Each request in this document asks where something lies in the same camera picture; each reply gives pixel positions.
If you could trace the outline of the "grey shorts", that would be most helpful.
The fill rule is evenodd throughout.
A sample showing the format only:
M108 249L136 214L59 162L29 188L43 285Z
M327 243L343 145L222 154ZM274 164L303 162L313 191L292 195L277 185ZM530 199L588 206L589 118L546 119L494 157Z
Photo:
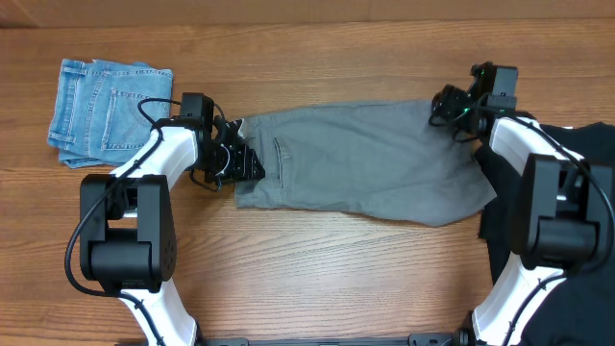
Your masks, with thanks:
M467 144L429 123L425 100L318 105L245 118L265 170L235 187L240 208L342 211L438 227L496 192Z

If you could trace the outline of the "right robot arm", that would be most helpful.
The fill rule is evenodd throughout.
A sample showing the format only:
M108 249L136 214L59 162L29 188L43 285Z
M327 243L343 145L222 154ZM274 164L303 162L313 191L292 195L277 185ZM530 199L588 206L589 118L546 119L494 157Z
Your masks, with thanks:
M517 68L484 62L471 74L468 89L447 85L433 97L429 122L479 140L515 169L521 184L508 221L504 271L448 342L515 345L558 285L610 260L612 170L565 148L530 113L517 110Z

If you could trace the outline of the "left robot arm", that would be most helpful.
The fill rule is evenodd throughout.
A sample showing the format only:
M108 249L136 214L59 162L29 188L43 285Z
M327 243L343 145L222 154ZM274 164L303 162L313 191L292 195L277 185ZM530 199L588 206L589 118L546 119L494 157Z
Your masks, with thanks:
M148 345L205 342L172 279L178 252L174 184L183 173L194 179L201 172L198 186L217 192L265 176L243 121L227 120L202 93L186 93L178 105L178 115L149 121L147 143L126 163L82 180L80 222L64 256L71 285L124 303Z

